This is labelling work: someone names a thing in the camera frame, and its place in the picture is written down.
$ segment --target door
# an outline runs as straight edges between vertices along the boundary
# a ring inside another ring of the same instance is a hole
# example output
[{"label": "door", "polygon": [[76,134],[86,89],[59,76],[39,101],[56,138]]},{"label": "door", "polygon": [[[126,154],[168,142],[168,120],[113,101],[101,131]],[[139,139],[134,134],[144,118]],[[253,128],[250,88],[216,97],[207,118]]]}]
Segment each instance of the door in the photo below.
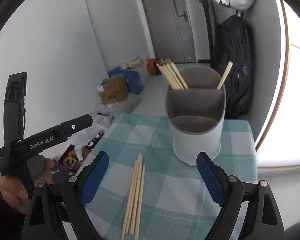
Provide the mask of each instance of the door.
[{"label": "door", "polygon": [[142,0],[157,58],[194,62],[193,37],[185,0]]}]

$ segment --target black backpack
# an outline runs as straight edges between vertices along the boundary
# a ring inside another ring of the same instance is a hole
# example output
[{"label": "black backpack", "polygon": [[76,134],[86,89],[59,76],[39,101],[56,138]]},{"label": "black backpack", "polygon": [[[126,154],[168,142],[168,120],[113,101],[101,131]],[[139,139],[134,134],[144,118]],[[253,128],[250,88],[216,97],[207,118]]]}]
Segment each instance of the black backpack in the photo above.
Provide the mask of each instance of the black backpack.
[{"label": "black backpack", "polygon": [[228,62],[233,66],[225,80],[227,119],[237,119],[249,110],[252,98],[253,38],[247,22],[237,15],[218,24],[212,68],[223,75]]}]

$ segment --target green and white plaid tablecloth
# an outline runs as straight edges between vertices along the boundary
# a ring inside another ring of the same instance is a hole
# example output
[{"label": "green and white plaid tablecloth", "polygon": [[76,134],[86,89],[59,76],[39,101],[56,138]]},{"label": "green and white plaid tablecloth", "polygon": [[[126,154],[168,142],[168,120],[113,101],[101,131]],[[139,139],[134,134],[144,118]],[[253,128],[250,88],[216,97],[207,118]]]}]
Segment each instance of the green and white plaid tablecloth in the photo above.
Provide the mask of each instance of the green and white plaid tablecloth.
[{"label": "green and white plaid tablecloth", "polygon": [[[85,160],[99,151],[110,164],[87,213],[105,239],[120,239],[134,161],[143,154],[146,165],[140,219],[140,239],[204,239],[220,207],[212,201],[196,168],[179,160],[172,150],[166,117],[121,114]],[[250,125],[225,120],[221,151],[213,160],[228,175],[256,183],[257,164]],[[245,216],[242,206],[231,239],[237,239]]]}]

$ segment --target dark blue box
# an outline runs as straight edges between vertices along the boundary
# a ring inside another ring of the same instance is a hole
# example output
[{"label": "dark blue box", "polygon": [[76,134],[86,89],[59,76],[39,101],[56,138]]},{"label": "dark blue box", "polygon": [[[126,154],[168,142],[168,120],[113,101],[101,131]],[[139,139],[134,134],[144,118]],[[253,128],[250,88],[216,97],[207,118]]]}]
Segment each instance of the dark blue box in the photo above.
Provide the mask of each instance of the dark blue box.
[{"label": "dark blue box", "polygon": [[143,90],[139,73],[133,70],[113,70],[108,72],[109,77],[123,74],[127,89],[132,94],[140,94]]}]

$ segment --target human hand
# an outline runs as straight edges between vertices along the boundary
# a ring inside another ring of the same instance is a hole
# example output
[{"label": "human hand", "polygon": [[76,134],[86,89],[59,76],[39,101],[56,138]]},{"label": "human hand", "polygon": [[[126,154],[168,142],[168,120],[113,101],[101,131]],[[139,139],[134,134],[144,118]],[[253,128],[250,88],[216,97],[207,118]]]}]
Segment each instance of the human hand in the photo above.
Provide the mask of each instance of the human hand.
[{"label": "human hand", "polygon": [[[34,181],[36,187],[41,180],[45,180],[48,184],[53,184],[52,173],[49,168],[54,166],[54,161],[49,158],[44,159],[43,172]],[[18,210],[22,214],[26,214],[26,209],[23,207],[19,198],[28,198],[28,192],[22,185],[22,182],[13,176],[0,176],[0,192],[4,201],[12,208]]]}]

